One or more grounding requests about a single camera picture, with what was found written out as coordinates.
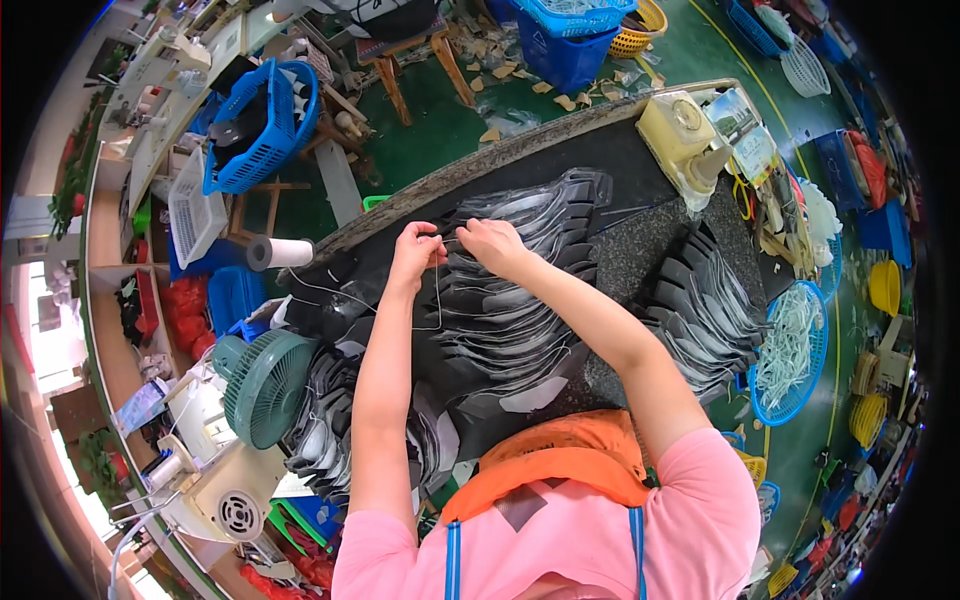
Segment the yellow floor line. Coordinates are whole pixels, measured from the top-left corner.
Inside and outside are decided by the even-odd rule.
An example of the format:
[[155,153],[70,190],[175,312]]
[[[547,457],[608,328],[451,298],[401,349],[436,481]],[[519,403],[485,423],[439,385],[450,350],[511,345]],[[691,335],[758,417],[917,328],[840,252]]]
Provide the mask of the yellow floor line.
[[[688,1],[691,5],[693,5],[693,8],[695,8],[697,12],[699,12],[700,15],[702,15],[703,18],[707,20],[707,23],[713,26],[713,29],[715,29],[716,32],[720,34],[720,37],[724,38],[724,40],[726,40],[726,42],[730,44],[730,47],[733,50],[733,53],[736,54],[736,56],[740,59],[740,61],[743,62],[743,65],[747,67],[747,71],[749,71],[750,74],[753,76],[754,81],[756,81],[756,84],[760,86],[760,89],[763,91],[763,95],[767,97],[767,101],[770,103],[770,106],[773,108],[774,113],[777,115],[777,118],[780,120],[780,124],[783,125],[783,129],[786,131],[787,137],[790,139],[790,144],[793,146],[794,155],[797,157],[797,160],[800,162],[801,169],[803,169],[804,171],[804,177],[806,177],[807,179],[810,179],[810,173],[806,170],[806,164],[804,163],[804,157],[801,156],[800,154],[800,148],[797,147],[797,142],[796,140],[793,139],[793,135],[790,133],[790,128],[787,127],[786,120],[783,118],[783,114],[780,112],[780,109],[777,107],[777,103],[774,102],[774,99],[770,96],[770,92],[767,91],[766,85],[763,84],[763,82],[760,80],[760,77],[756,74],[754,68],[750,66],[750,63],[747,62],[747,59],[745,59],[743,54],[740,53],[740,50],[736,47],[736,45],[731,41],[729,37],[727,37],[727,34],[725,34],[723,30],[721,30],[720,27],[717,26],[717,24],[713,21],[713,19],[711,19],[709,15],[706,12],[704,12],[704,10],[701,9],[700,6],[694,0],[688,0]],[[841,339],[840,338],[840,304],[837,301],[836,297],[834,297],[833,299],[833,310],[834,310],[834,315],[836,316],[836,327],[834,329],[836,330],[837,360],[836,360],[836,366],[834,369],[834,377],[833,377],[833,406],[830,409],[830,427],[827,432],[827,446],[830,445],[830,441],[833,439],[833,423],[836,418],[837,396],[838,396],[839,386],[840,386],[840,339]],[[768,426],[766,428],[766,432],[764,434],[764,439],[763,439],[763,457],[768,458],[769,455],[770,455],[770,427]],[[780,566],[783,566],[783,563],[784,561],[786,561],[786,558],[793,553],[794,546],[797,544],[797,540],[800,538],[800,533],[802,532],[802,530],[804,529],[804,525],[806,524],[806,518],[810,516],[810,509],[813,508],[813,499],[817,496],[817,490],[820,488],[820,477],[823,475],[823,473],[824,473],[823,469],[820,469],[820,471],[817,473],[816,483],[814,484],[814,487],[813,487],[813,493],[810,495],[810,501],[806,505],[806,512],[804,513],[804,518],[800,520],[800,527],[797,529],[797,535],[794,536],[793,542],[790,544],[789,550],[787,550],[787,553],[784,554],[783,558],[780,559]]]
[[704,17],[704,19],[707,20],[707,23],[713,26],[713,29],[715,29],[716,32],[720,34],[720,37],[724,38],[727,41],[727,43],[730,44],[730,47],[733,49],[733,53],[736,54],[736,56],[740,59],[740,61],[743,62],[743,66],[747,67],[747,71],[749,71],[750,74],[754,77],[754,81],[756,81],[756,84],[760,86],[760,89],[763,91],[763,95],[767,97],[767,101],[770,103],[770,106],[773,107],[774,112],[777,114],[777,118],[780,120],[780,124],[783,125],[783,129],[786,131],[787,137],[790,138],[790,144],[793,146],[793,152],[797,156],[797,160],[800,162],[801,168],[804,170],[804,177],[806,177],[807,179],[810,179],[810,174],[806,171],[806,164],[804,164],[804,157],[800,155],[800,148],[797,147],[797,142],[796,140],[793,139],[793,134],[790,132],[790,128],[786,126],[786,119],[784,119],[783,115],[780,114],[780,109],[777,107],[777,103],[774,102],[774,99],[770,96],[770,92],[767,91],[766,85],[763,84],[763,82],[760,80],[760,77],[754,71],[754,68],[750,66],[750,64],[740,53],[740,50],[736,47],[736,45],[731,41],[729,37],[727,37],[727,34],[723,33],[723,30],[720,29],[720,27],[717,26],[715,22],[713,22],[713,19],[711,19],[709,15],[706,14],[704,10],[700,8],[700,5],[694,2],[694,0],[689,0],[689,3],[693,5],[693,8],[696,9],[697,12],[699,12]]

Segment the pink shirt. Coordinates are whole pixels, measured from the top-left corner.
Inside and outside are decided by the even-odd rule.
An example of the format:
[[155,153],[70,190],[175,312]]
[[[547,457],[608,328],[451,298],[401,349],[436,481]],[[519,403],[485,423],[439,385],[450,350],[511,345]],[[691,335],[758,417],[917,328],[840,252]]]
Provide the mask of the pink shirt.
[[[743,589],[760,537],[750,475],[715,429],[699,429],[660,459],[662,488],[643,507],[647,597],[731,598]],[[461,597],[511,599],[559,573],[637,598],[627,509],[571,480],[521,486],[461,525]],[[333,599],[444,597],[446,529],[420,548],[395,517],[347,517]]]

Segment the light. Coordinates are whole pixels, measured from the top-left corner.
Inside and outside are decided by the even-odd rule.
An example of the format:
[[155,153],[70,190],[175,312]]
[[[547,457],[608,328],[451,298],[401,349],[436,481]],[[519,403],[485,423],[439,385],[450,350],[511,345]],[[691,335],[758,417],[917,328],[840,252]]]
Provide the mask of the light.
[[856,568],[851,569],[851,571],[847,573],[847,583],[852,584],[853,582],[855,582],[857,579],[860,578],[860,575],[862,573],[863,573],[863,568],[861,568],[860,565],[858,565]]

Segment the sewing machine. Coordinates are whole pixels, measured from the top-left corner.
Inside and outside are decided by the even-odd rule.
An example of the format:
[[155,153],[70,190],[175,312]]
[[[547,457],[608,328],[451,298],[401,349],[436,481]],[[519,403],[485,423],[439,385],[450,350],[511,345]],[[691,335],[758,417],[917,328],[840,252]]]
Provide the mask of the sewing machine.
[[127,71],[110,96],[103,119],[104,125],[108,130],[118,131],[149,122],[149,118],[142,118],[145,112],[140,109],[141,96],[148,86],[166,90],[161,92],[162,98],[157,97],[154,100],[154,108],[159,108],[169,92],[176,92],[187,98],[200,94],[205,88],[204,85],[185,83],[180,77],[180,73],[195,69],[202,73],[208,72],[210,54],[203,46],[191,44],[176,28],[161,27],[134,52]]

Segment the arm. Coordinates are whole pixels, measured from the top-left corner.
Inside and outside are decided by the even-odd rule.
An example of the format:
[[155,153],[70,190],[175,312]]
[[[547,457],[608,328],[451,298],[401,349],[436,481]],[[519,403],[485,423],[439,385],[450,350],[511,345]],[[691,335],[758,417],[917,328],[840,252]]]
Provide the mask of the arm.
[[509,223],[470,219],[457,237],[491,273],[552,308],[616,371],[654,466],[679,438],[711,427],[666,348],[625,308],[528,251]]
[[394,264],[373,321],[357,376],[350,418],[351,513],[376,510],[395,516],[417,537],[410,500],[406,421],[411,393],[414,296],[428,267],[446,262],[429,223],[411,223],[396,240]]

